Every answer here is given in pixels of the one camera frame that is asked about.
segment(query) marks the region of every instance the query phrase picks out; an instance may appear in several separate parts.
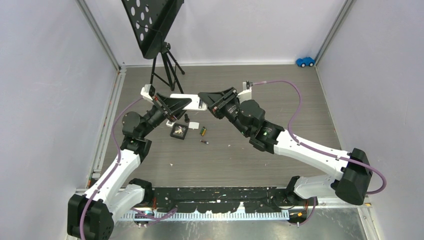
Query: tripod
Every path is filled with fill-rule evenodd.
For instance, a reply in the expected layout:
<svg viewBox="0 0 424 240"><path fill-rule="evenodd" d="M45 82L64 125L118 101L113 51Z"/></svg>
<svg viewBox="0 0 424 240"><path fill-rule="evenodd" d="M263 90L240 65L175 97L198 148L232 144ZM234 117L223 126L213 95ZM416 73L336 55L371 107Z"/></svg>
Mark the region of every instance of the tripod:
<svg viewBox="0 0 424 240"><path fill-rule="evenodd" d="M171 45L167 42L163 42L163 46L162 49L160 51L160 55L162 56L162 60L163 60L163 65L165 67L165 72L166 72L166 77L168 78L168 82L166 82L162 77L160 77L159 75L156 74L155 72L155 67L156 67L156 57L153 59L153 67L151 68L151 76L150 76L150 84L153 84L153 78L156 76L158 79L160 79L163 83L165 83L168 87L170 87L171 91L175 90L175 84L178 85L179 91L184 94L183 88L181 87L180 81L178 80L177 77L177 68L181 71L181 74L186 74L185 71L183 71L183 69L181 68L181 66L178 64L177 60L175 59L175 57L172 55L171 51ZM175 68L173 67L170 58L174 61L175 63Z"/></svg>

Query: small black box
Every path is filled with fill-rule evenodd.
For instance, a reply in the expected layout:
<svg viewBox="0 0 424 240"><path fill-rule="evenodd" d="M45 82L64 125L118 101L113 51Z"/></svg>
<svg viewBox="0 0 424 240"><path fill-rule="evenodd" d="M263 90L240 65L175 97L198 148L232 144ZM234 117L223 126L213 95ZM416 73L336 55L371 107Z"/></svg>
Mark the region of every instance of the small black box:
<svg viewBox="0 0 424 240"><path fill-rule="evenodd" d="M170 136L176 139L184 140L189 127L186 125L174 123Z"/></svg>

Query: toy car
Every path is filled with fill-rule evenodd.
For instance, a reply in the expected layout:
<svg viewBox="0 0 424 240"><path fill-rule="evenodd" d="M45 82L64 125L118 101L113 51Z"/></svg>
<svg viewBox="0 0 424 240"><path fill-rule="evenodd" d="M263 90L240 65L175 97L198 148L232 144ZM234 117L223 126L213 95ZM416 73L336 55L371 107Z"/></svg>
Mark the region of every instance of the toy car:
<svg viewBox="0 0 424 240"><path fill-rule="evenodd" d="M315 65L315 60L312 57L308 56L305 58L297 59L296 64L301 68L304 68L306 65L308 65L309 67L312 67Z"/></svg>

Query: gray floor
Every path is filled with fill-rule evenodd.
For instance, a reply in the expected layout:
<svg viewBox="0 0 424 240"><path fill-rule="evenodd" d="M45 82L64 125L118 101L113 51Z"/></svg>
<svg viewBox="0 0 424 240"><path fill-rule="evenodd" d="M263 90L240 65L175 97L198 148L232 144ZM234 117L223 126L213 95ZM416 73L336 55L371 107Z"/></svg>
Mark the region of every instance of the gray floor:
<svg viewBox="0 0 424 240"><path fill-rule="evenodd" d="M138 228L118 222L111 240L366 240L356 208L317 209L297 228L286 221L186 221Z"/></svg>
<svg viewBox="0 0 424 240"><path fill-rule="evenodd" d="M184 70L186 74L179 74L179 79L187 94L217 92L229 87L241 91L243 81L290 80L298 86L303 96L302 110L293 124L294 132L331 148L340 147L314 68L246 65L191 66L184 67ZM127 70L118 113L140 97L142 86L149 83L150 71L150 67ZM165 76L163 68L157 72ZM158 79L153 85L163 95L169 96L171 93ZM253 98L265 109L267 120L283 127L286 127L299 102L296 91L284 83L255 86ZM142 101L131 111L143 115L150 108L149 103ZM185 140L172 138L171 129L164 122L147 136L153 142L150 153L129 179L144 179L157 187L286 186L292 176L322 174L316 168L292 158L254 149L249 140L242 137L226 119L218 120L208 111L188 113L193 122L207 128L205 136L199 135L200 130L189 130ZM121 129L122 125L118 124L114 131L119 143L122 141ZM209 145L201 143L201 139L208 141ZM103 171L116 154L111 139Z"/></svg>

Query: green battery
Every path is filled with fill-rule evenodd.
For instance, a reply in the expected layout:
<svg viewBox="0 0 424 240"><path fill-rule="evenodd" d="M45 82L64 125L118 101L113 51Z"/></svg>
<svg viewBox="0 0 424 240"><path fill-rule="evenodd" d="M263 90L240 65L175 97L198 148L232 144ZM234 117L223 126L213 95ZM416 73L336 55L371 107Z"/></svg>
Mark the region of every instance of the green battery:
<svg viewBox="0 0 424 240"><path fill-rule="evenodd" d="M202 127L200 130L200 135L204 136L206 133L206 127Z"/></svg>

